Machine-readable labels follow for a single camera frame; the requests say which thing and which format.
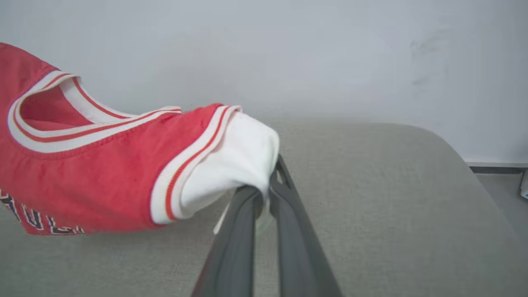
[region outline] white fabric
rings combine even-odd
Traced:
[[[252,185],[267,197],[278,154],[279,136],[273,129],[235,112],[221,142],[185,182],[181,210],[191,216],[242,185]]]

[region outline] basketball jersey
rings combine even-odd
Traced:
[[[159,228],[227,188],[264,191],[278,154],[276,133],[239,106],[122,113],[90,96],[80,77],[4,43],[0,115],[0,201],[34,235]],[[240,150],[257,151],[259,160],[236,162],[258,178],[226,174]]]

